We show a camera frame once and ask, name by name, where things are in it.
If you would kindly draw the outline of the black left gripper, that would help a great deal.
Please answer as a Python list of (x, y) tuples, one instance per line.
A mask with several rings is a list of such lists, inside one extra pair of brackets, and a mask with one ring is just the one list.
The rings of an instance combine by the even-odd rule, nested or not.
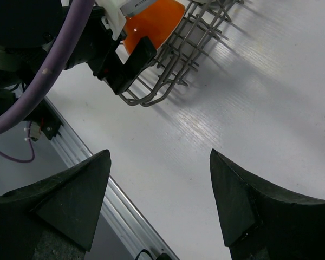
[(113, 39), (112, 29), (106, 28), (109, 20), (105, 14), (103, 7), (93, 7), (80, 39), (65, 65), (65, 70), (86, 63), (95, 77), (105, 81), (114, 94), (120, 95), (127, 91), (148, 67), (157, 50), (149, 37), (144, 36), (123, 63), (116, 50), (125, 39), (125, 32), (120, 32), (119, 37)]

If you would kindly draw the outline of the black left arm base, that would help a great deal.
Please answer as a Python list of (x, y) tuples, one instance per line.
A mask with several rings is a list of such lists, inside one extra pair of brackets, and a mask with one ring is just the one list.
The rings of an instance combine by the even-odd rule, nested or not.
[[(16, 94), (9, 90), (0, 90), (0, 116), (4, 114), (18, 98)], [(42, 100), (40, 104), (27, 116), (24, 121), (32, 121), (37, 123), (38, 131), (43, 132), (48, 140), (55, 137), (59, 131), (62, 122), (52, 108), (47, 104), (45, 100)]]

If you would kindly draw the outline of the plain white bowl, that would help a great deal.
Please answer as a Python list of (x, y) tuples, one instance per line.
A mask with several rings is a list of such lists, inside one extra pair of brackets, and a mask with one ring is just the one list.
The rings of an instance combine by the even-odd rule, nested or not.
[(130, 55), (142, 37), (149, 37), (155, 49), (159, 49), (177, 28), (184, 17), (185, 6), (175, 0), (158, 0), (132, 18), (126, 19), (123, 41)]

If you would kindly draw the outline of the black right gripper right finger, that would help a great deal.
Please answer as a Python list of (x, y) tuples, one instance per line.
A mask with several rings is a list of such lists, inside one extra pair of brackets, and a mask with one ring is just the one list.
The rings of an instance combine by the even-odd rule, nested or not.
[(210, 173), (232, 259), (325, 259), (325, 200), (275, 185), (216, 150)]

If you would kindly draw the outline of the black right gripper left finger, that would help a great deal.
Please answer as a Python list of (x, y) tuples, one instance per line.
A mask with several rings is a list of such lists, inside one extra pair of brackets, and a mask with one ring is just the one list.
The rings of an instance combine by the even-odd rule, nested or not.
[(106, 149), (0, 196), (0, 259), (84, 259), (92, 247), (110, 170)]

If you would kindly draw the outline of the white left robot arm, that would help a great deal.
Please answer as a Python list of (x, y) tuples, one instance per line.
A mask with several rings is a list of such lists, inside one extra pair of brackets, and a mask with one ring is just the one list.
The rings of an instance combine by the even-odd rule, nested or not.
[[(0, 1), (0, 90), (13, 91), (33, 80), (68, 11), (60, 1)], [(113, 39), (106, 23), (105, 9), (95, 5), (65, 69), (86, 63), (119, 95), (150, 65), (157, 51), (149, 37), (141, 36), (122, 62), (116, 50), (127, 35), (121, 32)]]

